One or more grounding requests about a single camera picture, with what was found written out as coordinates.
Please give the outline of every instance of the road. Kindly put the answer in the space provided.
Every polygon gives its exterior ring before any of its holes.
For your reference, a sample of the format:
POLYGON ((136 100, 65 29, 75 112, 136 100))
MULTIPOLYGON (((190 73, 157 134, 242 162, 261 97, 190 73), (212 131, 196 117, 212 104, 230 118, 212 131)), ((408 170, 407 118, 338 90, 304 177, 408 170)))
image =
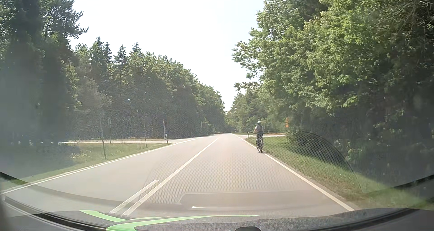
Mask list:
MULTIPOLYGON (((247 134, 240 134, 237 135, 238 137, 242 138, 242 139, 246 139, 248 137, 247 134)), ((264 135, 263 137, 281 137, 281 136, 285 136, 285 134, 272 134, 272 135, 264 135)), ((185 141, 186 139, 169 139, 168 142, 170 143, 178 143, 178 142, 182 142, 185 141)), ((62 142, 62 143, 74 143, 74 141, 67 141, 67 142, 62 142)), ((101 144, 102 140, 82 140, 81 143, 98 143, 101 144)), ((148 144, 163 144, 166 143, 165 140, 147 140, 145 141, 144 139, 138 139, 138 140, 121 140, 121 139, 114 139, 111 141, 111 143, 113 144, 144 144, 144 143, 148 143, 148 144)))
POLYGON ((352 210, 234 134, 177 140, 3 195, 47 212, 96 210, 133 217, 301 217, 352 210))

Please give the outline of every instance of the sky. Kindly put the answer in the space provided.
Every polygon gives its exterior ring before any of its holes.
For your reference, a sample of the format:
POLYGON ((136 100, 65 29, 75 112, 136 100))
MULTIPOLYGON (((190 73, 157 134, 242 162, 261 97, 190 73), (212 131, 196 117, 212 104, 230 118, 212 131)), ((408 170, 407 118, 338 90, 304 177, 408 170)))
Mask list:
POLYGON ((248 41, 257 27, 263 0, 76 0, 79 20, 89 31, 72 39, 91 45, 100 36, 116 54, 138 42, 142 51, 172 57, 203 84, 220 92, 225 110, 231 108, 236 82, 248 81, 246 70, 232 61, 238 41, 248 41))

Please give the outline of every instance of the forest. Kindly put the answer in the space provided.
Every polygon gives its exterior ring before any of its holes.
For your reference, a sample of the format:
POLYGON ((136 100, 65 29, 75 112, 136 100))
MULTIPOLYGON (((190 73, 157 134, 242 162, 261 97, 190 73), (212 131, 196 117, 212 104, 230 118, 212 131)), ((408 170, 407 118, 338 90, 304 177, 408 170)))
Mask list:
POLYGON ((96 139, 108 119, 114 139, 224 130, 219 92, 182 63, 99 37, 71 47, 89 30, 74 1, 0 0, 0 144, 96 139))
POLYGON ((317 134, 378 176, 431 175, 433 14, 434 0, 264 0, 234 49, 252 80, 226 123, 317 134))

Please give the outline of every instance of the cyclist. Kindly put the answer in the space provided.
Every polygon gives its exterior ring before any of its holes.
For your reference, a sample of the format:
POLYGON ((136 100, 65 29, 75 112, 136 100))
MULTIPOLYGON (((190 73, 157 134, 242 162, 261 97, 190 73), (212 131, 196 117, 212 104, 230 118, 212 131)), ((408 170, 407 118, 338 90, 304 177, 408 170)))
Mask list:
POLYGON ((263 126, 261 125, 261 121, 258 121, 256 123, 255 130, 253 130, 253 133, 256 133, 256 149, 259 151, 259 146, 262 142, 262 137, 264 135, 263 126))

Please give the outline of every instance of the white edge line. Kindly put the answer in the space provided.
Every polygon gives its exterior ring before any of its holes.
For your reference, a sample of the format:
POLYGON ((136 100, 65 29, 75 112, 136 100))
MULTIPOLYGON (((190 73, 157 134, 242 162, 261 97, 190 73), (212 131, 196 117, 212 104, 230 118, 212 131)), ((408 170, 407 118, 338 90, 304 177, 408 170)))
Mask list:
POLYGON ((130 215, 134 210, 136 210, 141 204, 143 204, 146 200, 151 197, 151 195, 155 194, 163 185, 165 185, 171 178, 173 178, 176 174, 178 174, 184 167, 186 167, 190 162, 192 162, 198 155, 200 155, 204 150, 206 150, 208 147, 210 147, 216 140, 212 141, 208 146, 203 148, 203 150, 199 151, 196 155, 194 155, 190 160, 188 160, 186 163, 184 163, 181 167, 179 167, 175 172, 170 174, 165 180, 163 180, 161 183, 159 183, 155 188, 153 188, 151 191, 149 191, 145 196, 143 196, 140 200, 138 200, 136 203, 134 203, 133 206, 131 206, 128 210, 126 210, 123 215, 130 215))
POLYGON ((156 182, 158 182, 158 180, 154 180, 151 183, 149 183, 148 185, 144 186, 143 189, 139 190, 137 193, 135 193, 134 195, 132 195, 130 198, 128 198, 127 200, 125 200, 124 202, 122 202, 122 204, 120 204, 119 206, 115 207, 113 210, 111 210, 111 213, 116 213, 119 210, 121 210, 122 208, 124 208, 128 203, 130 203, 131 201, 133 201, 135 198, 137 198, 141 193, 145 192, 147 189, 149 189, 151 186, 153 186, 156 182))
MULTIPOLYGON (((252 146, 253 148, 256 149, 256 147, 252 144, 250 144, 249 142, 247 142, 246 140, 242 139, 244 142, 246 142, 247 144, 249 144, 250 146, 252 146)), ((296 173, 294 170, 290 169, 289 167, 285 166, 282 162, 279 162, 278 160, 276 160, 274 157, 270 156, 269 154, 265 154, 266 156, 268 156, 270 159, 272 159, 273 161, 277 162, 279 165, 281 165, 282 167, 284 167, 286 170, 290 171, 292 174, 296 175, 297 177, 299 177, 301 180, 303 180, 304 182, 306 182, 307 184, 309 184, 310 186, 314 187, 315 189, 317 189, 319 192, 323 193, 325 196, 327 196, 328 198, 330 198, 331 200, 333 200, 334 202, 338 203, 340 206, 342 206, 343 208, 347 209, 348 211, 354 211, 354 209, 352 207, 350 207, 349 205, 345 204, 344 202, 342 202, 341 200, 339 200, 338 198, 334 197, 333 195, 329 194, 327 191, 323 190, 322 188, 320 188, 319 186, 317 186, 316 184, 312 183, 311 181, 307 180, 305 177, 301 176, 300 174, 296 173)))
POLYGON ((184 142, 187 142, 187 141, 177 142, 175 144, 166 145, 166 146, 159 147, 159 148, 156 148, 156 149, 153 149, 153 150, 150 150, 150 151, 140 152, 140 153, 137 153, 137 154, 134 154, 134 155, 125 156, 125 157, 118 158, 118 159, 115 159, 115 160, 111 160, 111 161, 108 161, 108 162, 102 162, 102 163, 96 164, 94 166, 78 169, 78 170, 75 170, 75 171, 72 171, 72 172, 68 172, 68 173, 65 173, 65 174, 58 175, 56 177, 46 178, 44 180, 36 181, 34 183, 30 183, 30 184, 25 185, 25 186, 21 186, 21 187, 18 187, 18 188, 15 188, 15 189, 11 189, 11 190, 8 190, 8 191, 5 191, 5 192, 0 192, 0 195, 4 195, 4 194, 10 193, 10 192, 15 191, 15 190, 20 190, 20 189, 23 189, 23 188, 27 188, 27 187, 30 187, 32 185, 41 184, 41 183, 44 183, 44 182, 47 182, 47 181, 50 181, 50 180, 53 180, 53 179, 56 179, 56 178, 62 178, 62 177, 65 177, 65 176, 68 176, 68 175, 71 175, 71 174, 74 174, 74 173, 82 172, 82 171, 85 171, 85 170, 89 170, 89 169, 92 169, 92 168, 95 168, 95 167, 100 167, 100 166, 103 166, 103 165, 106 165, 106 164, 109 164, 109 163, 112 163, 112 162, 117 162, 117 161, 120 161, 120 160, 123 160, 123 159, 130 158, 130 157, 133 157, 133 156, 138 156, 138 155, 141 155, 141 154, 145 154, 145 153, 149 153, 149 152, 152 152, 152 151, 160 150, 160 149, 163 149, 163 148, 166 148, 166 147, 170 147, 170 146, 173 146, 173 145, 177 145, 179 143, 184 143, 184 142))

